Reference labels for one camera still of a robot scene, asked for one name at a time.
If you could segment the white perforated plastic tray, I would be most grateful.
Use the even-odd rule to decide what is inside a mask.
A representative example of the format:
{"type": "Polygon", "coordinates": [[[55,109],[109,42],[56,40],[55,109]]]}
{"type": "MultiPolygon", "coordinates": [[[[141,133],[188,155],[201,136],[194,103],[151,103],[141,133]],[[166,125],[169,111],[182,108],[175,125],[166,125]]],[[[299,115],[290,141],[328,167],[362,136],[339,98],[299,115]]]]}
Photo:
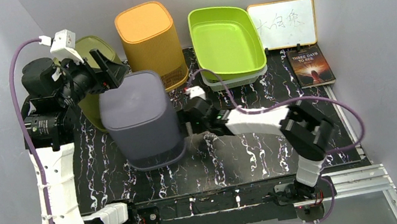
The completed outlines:
{"type": "Polygon", "coordinates": [[[236,88],[247,84],[252,84],[258,80],[261,75],[267,72],[267,59],[264,62],[255,62],[252,58],[234,61],[232,64],[224,62],[223,64],[214,65],[210,68],[221,79],[222,82],[207,71],[202,71],[202,82],[214,92],[223,91],[225,88],[236,88]]]}

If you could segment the small whiteboard orange frame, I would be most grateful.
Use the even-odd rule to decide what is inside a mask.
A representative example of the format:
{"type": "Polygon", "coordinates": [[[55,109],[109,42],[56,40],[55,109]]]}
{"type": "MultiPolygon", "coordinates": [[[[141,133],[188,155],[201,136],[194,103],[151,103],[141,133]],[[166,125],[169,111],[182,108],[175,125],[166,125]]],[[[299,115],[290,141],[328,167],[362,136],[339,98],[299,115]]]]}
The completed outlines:
{"type": "Polygon", "coordinates": [[[246,9],[268,50],[313,45],[318,41],[313,0],[283,0],[246,9]]]}

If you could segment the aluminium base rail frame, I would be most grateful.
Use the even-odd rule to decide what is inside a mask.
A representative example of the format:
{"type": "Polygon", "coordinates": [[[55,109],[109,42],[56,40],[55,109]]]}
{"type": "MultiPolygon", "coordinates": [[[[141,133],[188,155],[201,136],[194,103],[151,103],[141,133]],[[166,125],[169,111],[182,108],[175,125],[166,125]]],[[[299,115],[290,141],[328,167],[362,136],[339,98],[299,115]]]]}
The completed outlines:
{"type": "Polygon", "coordinates": [[[377,164],[324,174],[313,187],[287,176],[144,204],[117,202],[81,217],[80,224],[248,224],[273,219],[317,224],[329,217],[336,199],[373,192],[385,195],[397,219],[396,187],[386,168],[377,164]]]}

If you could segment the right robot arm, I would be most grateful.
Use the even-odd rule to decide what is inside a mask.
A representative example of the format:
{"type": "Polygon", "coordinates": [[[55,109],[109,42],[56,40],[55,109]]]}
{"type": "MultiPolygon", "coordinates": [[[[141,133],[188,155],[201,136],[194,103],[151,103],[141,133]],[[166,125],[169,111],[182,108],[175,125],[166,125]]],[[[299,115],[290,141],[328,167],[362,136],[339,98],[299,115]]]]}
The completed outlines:
{"type": "Polygon", "coordinates": [[[271,110],[215,107],[200,97],[177,111],[184,134],[210,132],[217,136],[260,133],[283,136],[299,155],[295,180],[281,192],[271,192],[278,202],[313,199],[320,191],[318,178],[327,157],[327,145],[335,123],[302,98],[271,110]]]}

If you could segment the olive green slatted basket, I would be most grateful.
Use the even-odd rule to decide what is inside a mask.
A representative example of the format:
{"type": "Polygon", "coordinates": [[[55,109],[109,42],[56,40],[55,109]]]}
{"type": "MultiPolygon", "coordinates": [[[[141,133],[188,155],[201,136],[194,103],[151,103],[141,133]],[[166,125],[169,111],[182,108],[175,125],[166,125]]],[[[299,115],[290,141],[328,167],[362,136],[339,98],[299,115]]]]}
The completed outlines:
{"type": "MultiPolygon", "coordinates": [[[[76,51],[81,55],[84,60],[88,60],[92,68],[98,68],[98,65],[94,62],[92,57],[89,55],[91,49],[98,49],[105,57],[109,58],[114,62],[121,62],[120,58],[107,42],[96,36],[86,36],[80,38],[75,44],[76,51]]],[[[58,58],[54,58],[53,62],[55,66],[60,66],[60,61],[58,58]]],[[[106,133],[107,130],[102,124],[100,116],[100,94],[90,94],[88,93],[84,99],[82,99],[78,105],[88,119],[88,121],[100,131],[106,133]]]]}

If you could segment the dark paperback book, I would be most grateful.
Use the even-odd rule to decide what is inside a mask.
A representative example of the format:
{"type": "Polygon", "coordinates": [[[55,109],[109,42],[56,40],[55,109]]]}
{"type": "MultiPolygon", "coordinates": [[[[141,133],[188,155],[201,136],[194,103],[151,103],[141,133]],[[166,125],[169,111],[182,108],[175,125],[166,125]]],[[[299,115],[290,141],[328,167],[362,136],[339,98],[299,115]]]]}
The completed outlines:
{"type": "Polygon", "coordinates": [[[336,76],[317,44],[299,50],[287,50],[286,57],[301,88],[331,85],[336,82],[336,76]]]}

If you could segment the grey slatted plastic basket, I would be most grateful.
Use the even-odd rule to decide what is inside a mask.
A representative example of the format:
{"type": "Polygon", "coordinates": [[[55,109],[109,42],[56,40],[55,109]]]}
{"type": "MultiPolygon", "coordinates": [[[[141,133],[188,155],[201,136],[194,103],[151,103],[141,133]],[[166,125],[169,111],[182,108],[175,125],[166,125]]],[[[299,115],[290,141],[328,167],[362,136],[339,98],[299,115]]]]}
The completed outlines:
{"type": "Polygon", "coordinates": [[[184,156],[177,113],[156,72],[128,74],[118,88],[100,94],[99,109],[103,126],[136,170],[160,169],[184,156]]]}

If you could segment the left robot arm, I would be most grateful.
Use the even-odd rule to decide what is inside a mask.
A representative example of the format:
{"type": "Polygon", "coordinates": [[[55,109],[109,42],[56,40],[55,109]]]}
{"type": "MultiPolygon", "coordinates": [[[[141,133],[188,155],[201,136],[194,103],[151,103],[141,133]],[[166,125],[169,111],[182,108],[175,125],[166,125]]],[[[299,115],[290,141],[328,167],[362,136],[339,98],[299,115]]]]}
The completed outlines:
{"type": "Polygon", "coordinates": [[[42,224],[140,224],[136,210],[127,203],[108,204],[82,216],[74,180],[74,122],[68,111],[88,94],[102,94],[120,87],[129,72],[119,60],[99,50],[76,62],[51,58],[31,61],[22,70],[22,84],[28,92],[20,117],[25,147],[34,165],[41,202],[42,224]]]}

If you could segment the orange slatted plastic basket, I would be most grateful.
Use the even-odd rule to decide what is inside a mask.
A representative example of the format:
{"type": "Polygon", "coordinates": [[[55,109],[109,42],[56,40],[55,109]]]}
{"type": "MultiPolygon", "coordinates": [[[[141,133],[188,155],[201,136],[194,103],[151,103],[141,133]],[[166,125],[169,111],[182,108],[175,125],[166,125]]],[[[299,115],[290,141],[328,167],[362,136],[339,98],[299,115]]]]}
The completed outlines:
{"type": "Polygon", "coordinates": [[[185,83],[189,69],[183,48],[174,20],[162,3],[135,5],[114,21],[132,71],[155,71],[167,91],[185,83]]]}

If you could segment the lime green plastic tub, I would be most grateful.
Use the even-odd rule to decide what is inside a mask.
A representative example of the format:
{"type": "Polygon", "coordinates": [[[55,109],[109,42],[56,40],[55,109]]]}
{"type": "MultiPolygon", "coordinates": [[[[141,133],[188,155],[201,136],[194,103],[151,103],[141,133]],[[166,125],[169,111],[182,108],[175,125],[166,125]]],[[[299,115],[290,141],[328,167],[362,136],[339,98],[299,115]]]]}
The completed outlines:
{"type": "Polygon", "coordinates": [[[249,76],[267,65],[267,57],[248,13],[238,7],[192,10],[187,22],[200,68],[222,80],[249,76]]]}

